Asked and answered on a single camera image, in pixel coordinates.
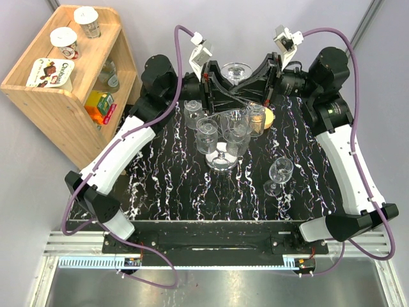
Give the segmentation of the patterned glass goblet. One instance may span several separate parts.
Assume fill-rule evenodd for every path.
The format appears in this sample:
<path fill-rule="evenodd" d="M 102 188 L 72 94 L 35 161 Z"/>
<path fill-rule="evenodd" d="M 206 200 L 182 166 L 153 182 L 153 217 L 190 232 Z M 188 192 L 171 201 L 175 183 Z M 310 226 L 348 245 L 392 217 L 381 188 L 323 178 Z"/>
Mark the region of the patterned glass goblet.
<path fill-rule="evenodd" d="M 261 136 L 265 129 L 265 108 L 262 105 L 251 103 L 249 104 L 249 123 L 251 126 L 251 137 Z"/>

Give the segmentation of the clear smooth wine glass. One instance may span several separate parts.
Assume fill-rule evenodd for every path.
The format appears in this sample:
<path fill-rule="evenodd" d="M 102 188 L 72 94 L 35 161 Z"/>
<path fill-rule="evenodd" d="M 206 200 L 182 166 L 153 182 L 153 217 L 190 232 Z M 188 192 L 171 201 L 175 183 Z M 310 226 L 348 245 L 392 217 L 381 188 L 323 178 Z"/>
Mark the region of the clear smooth wine glass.
<path fill-rule="evenodd" d="M 245 63 L 232 62 L 225 64 L 220 72 L 232 84 L 229 92 L 236 99 L 219 115 L 220 129 L 226 141 L 241 140 L 250 131 L 249 108 L 248 102 L 239 97 L 235 88 L 241 81 L 251 76 L 252 68 Z"/>

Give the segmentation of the frosted short goblet front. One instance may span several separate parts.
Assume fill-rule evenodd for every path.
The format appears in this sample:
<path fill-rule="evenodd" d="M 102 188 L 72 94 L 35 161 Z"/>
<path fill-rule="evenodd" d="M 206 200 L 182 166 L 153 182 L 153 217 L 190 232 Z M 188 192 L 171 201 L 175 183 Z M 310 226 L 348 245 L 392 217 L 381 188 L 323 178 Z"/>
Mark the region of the frosted short goblet front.
<path fill-rule="evenodd" d="M 226 150 L 235 157 L 242 156 L 249 145 L 249 124 L 246 121 L 228 120 L 224 130 L 224 139 L 227 142 Z"/>

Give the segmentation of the clear patterned short goblet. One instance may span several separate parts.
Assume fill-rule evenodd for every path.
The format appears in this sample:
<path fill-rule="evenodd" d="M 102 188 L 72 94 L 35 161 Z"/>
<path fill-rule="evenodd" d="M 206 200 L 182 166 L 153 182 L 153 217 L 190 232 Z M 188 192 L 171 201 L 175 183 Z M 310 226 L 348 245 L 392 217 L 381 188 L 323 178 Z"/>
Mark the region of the clear patterned short goblet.
<path fill-rule="evenodd" d="M 197 123 L 196 145 L 202 154 L 216 151 L 219 138 L 217 123 L 210 118 L 200 119 Z"/>

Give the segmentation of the chrome wine glass rack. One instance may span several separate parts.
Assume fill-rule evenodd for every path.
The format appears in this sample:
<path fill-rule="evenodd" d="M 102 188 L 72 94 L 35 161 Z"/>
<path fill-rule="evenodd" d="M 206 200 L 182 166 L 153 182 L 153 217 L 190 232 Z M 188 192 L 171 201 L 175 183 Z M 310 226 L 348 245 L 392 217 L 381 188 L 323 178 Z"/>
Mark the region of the chrome wine glass rack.
<path fill-rule="evenodd" d="M 204 118 L 210 118 L 216 121 L 219 138 L 217 141 L 216 151 L 209 153 L 209 154 L 203 154 L 203 153 L 202 154 L 204 155 L 205 162 L 210 169 L 216 172 L 219 172 L 219 173 L 223 173 L 223 172 L 227 172 L 231 170 L 232 168 L 234 168 L 238 162 L 239 157 L 232 156 L 226 150 L 227 142 L 223 138 L 223 135 L 220 129 L 220 122 L 219 122 L 220 114 L 221 112 L 204 117 Z"/>

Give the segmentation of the ribbed glass goblet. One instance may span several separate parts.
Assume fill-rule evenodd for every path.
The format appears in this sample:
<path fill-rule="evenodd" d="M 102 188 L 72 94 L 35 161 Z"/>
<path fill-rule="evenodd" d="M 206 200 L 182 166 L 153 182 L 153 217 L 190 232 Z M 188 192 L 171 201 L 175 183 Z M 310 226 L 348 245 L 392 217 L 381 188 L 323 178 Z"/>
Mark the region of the ribbed glass goblet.
<path fill-rule="evenodd" d="M 186 126 L 192 130 L 197 129 L 198 121 L 205 116 L 202 103 L 198 100 L 185 100 L 183 113 Z"/>

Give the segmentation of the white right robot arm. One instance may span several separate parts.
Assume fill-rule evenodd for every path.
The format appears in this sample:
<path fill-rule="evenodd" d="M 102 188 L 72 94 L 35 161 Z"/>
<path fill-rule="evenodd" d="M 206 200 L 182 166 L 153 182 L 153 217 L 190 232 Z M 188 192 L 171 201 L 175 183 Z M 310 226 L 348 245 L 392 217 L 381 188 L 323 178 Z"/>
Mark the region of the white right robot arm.
<path fill-rule="evenodd" d="M 344 212 L 301 224 L 290 238 L 297 253 L 307 252 L 321 239 L 350 240 L 399 214 L 397 205 L 386 203 L 376 188 L 360 151 L 358 116 L 339 92 L 349 75 L 346 53 L 326 47 L 306 72 L 289 70 L 280 55 L 268 54 L 248 78 L 231 87 L 233 95 L 265 106 L 276 95 L 302 98 L 304 122 L 324 149 L 336 177 Z"/>

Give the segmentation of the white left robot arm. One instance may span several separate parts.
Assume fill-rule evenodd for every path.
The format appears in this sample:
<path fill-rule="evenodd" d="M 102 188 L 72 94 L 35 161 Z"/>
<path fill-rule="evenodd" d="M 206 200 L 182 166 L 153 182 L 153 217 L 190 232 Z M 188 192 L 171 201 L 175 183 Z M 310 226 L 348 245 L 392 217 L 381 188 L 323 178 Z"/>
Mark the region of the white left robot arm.
<path fill-rule="evenodd" d="M 205 63 L 198 74 L 183 75 L 181 68 L 173 68 L 167 56 L 157 54 L 145 63 L 141 80 L 140 97 L 118 133 L 93 162 L 78 173 L 70 171 L 65 177 L 71 196 L 63 219 L 68 219 L 72 205 L 78 203 L 117 237 L 116 245 L 125 253 L 137 249 L 139 238 L 119 201 L 110 196 L 110 192 L 136 153 L 172 118 L 176 103 L 180 99 L 198 100 L 209 112 L 229 111 L 248 104 L 222 76 L 216 61 Z"/>

